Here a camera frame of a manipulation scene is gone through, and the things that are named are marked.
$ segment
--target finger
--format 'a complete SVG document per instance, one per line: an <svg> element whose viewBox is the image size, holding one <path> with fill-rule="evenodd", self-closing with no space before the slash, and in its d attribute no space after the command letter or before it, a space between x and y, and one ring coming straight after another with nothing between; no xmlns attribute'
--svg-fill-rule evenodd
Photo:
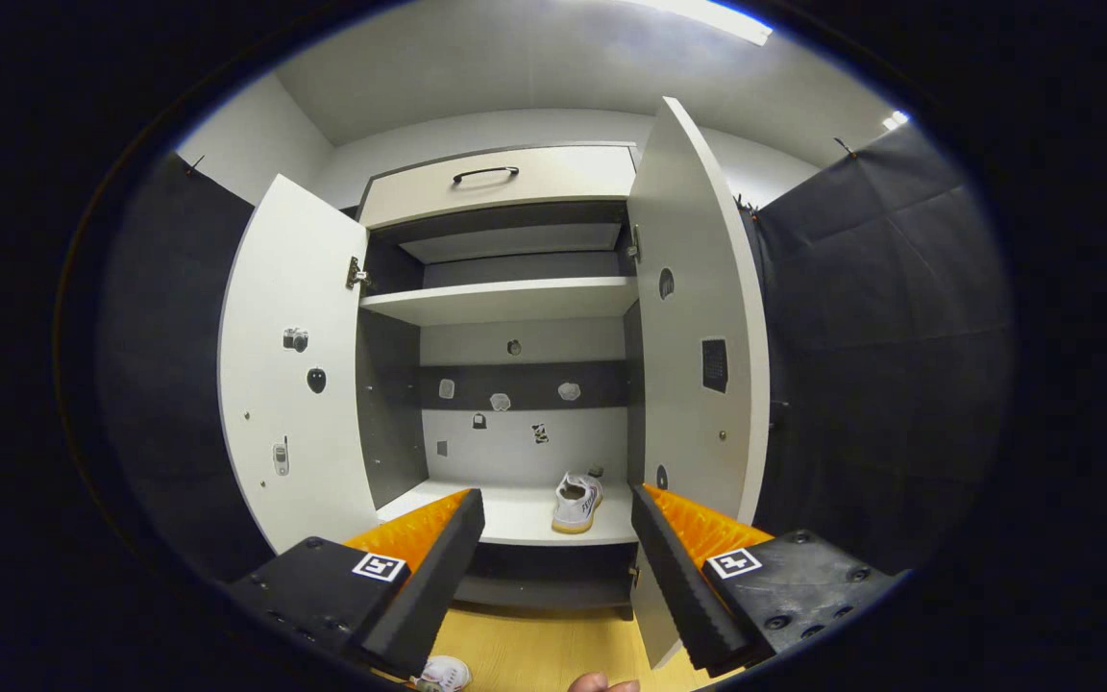
<svg viewBox="0 0 1107 692"><path fill-rule="evenodd" d="M566 692L608 692L609 679L603 673L584 673L575 679Z"/></svg>

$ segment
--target black handle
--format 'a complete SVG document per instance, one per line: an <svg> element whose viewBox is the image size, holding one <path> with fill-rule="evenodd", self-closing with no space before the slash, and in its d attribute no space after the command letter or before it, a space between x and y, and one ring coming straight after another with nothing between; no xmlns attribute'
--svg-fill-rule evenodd
<svg viewBox="0 0 1107 692"><path fill-rule="evenodd" d="M519 169L517 169L517 167L515 167L515 166L497 166L497 167L493 167L493 169L480 169L478 172L465 172L464 174L458 174L457 176L453 177L452 179L455 180L455 183L458 185L458 184L462 183L462 180L464 179L465 176L476 175L479 172L510 172L511 176L519 175Z"/></svg>

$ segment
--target wooden floor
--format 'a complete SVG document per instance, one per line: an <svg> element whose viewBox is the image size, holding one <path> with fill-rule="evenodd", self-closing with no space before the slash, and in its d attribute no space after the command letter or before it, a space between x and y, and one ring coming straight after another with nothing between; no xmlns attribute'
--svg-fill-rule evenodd
<svg viewBox="0 0 1107 692"><path fill-rule="evenodd" d="M643 692L686 692L712 681L690 665L685 649L651 670L637 622L613 609L554 614L452 608L431 653L469 665L473 683L466 692L566 692L571 680L590 671L601 671L610 684L638 679Z"/></svg>

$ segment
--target white shelf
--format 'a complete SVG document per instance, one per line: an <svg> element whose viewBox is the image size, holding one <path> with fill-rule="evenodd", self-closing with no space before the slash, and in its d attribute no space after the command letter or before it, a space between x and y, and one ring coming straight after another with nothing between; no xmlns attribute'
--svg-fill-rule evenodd
<svg viewBox="0 0 1107 692"><path fill-rule="evenodd" d="M484 500L480 543L572 547L638 541L630 520L631 492L624 485L603 486L606 498L597 507L592 528L584 534L558 534L550 526L554 505L557 504L554 487L480 486L445 481L426 481L392 499L379 508L379 521L394 520L465 487L480 487L480 499Z"/></svg>
<svg viewBox="0 0 1107 692"><path fill-rule="evenodd" d="M492 321L619 318L638 300L634 277L500 280L361 299L364 310L417 327Z"/></svg>

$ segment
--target sneaker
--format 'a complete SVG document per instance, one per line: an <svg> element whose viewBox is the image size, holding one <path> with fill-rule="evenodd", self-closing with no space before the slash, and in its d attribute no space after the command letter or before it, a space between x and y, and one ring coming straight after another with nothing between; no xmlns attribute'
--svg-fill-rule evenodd
<svg viewBox="0 0 1107 692"><path fill-rule="evenodd" d="M458 692L469 682L469 667L454 657L431 657L421 678L412 679L418 692Z"/></svg>
<svg viewBox="0 0 1107 692"><path fill-rule="evenodd" d="M554 530L559 534L583 534L592 528L597 507L606 498L601 481L588 474L570 473L558 484L557 507L554 507Z"/></svg>

